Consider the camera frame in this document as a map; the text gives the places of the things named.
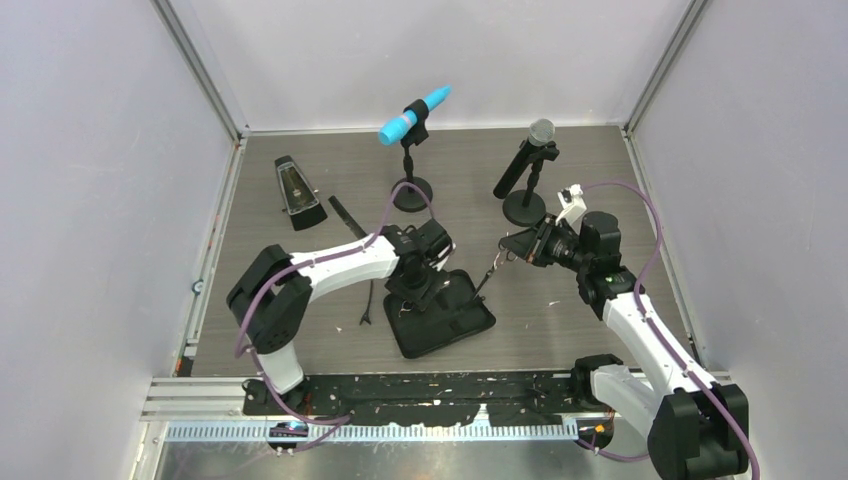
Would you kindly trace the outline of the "silver scissors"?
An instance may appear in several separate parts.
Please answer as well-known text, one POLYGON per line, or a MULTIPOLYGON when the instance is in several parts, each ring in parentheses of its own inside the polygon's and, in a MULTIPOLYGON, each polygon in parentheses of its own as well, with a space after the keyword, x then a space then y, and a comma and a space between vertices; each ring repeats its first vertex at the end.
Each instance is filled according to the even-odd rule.
POLYGON ((495 258, 492 261, 491 266, 484 273, 483 278, 480 280, 478 285, 475 287, 473 291, 472 298, 476 299, 480 296, 481 291, 484 286, 489 282, 489 280, 494 276, 499 267, 506 261, 507 253, 504 250, 499 250, 496 254, 495 258))

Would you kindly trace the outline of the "black zip tool case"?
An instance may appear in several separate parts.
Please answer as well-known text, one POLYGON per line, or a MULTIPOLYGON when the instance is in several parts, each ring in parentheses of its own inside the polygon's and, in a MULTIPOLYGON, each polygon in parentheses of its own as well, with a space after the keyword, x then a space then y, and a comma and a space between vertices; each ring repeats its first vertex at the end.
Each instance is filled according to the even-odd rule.
POLYGON ((449 284, 425 310, 395 294, 383 299, 383 309, 402 356, 416 359, 482 333, 496 317, 476 294, 471 276, 461 269, 449 272, 449 284))

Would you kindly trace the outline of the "black hair clip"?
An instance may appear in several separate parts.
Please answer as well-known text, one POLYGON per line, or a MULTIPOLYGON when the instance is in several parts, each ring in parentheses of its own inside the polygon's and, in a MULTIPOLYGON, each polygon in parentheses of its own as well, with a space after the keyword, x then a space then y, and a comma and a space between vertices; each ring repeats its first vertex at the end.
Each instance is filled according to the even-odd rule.
POLYGON ((361 315, 361 318, 359 320, 360 325, 363 325, 363 324, 371 325, 372 324, 370 314, 371 314, 371 306, 372 306, 372 302, 373 302, 373 293, 374 293, 374 283, 370 282, 369 287, 368 287, 368 296, 367 296, 366 306, 365 306, 365 309, 364 309, 364 311, 361 315))

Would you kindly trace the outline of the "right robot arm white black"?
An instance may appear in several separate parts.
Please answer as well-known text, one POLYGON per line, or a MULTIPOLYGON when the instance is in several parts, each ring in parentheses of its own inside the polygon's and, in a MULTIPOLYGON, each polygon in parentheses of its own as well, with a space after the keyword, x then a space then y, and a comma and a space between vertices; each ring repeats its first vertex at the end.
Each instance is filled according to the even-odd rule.
POLYGON ((626 345, 644 374, 637 379, 611 355, 580 358, 571 397, 584 410, 608 406, 645 439, 663 479, 712 479, 752 471, 748 400, 720 384, 677 343, 638 278, 622 263, 617 218, 589 212, 579 229, 548 215, 500 239, 499 247, 538 267, 576 274, 578 293, 626 345))

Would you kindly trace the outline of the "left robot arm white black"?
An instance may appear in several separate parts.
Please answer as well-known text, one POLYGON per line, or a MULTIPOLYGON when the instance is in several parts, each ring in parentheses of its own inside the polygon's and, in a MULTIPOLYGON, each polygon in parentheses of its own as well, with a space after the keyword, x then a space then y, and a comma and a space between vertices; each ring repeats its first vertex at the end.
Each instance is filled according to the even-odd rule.
POLYGON ((237 356, 250 348, 269 380, 268 400, 280 412, 298 412, 307 398, 294 338, 307 307, 336 290, 382 280, 402 301, 423 310, 449 279, 444 269, 456 244, 430 219, 420 227, 396 225, 345 245, 287 253, 265 247, 226 297, 239 325, 237 356))

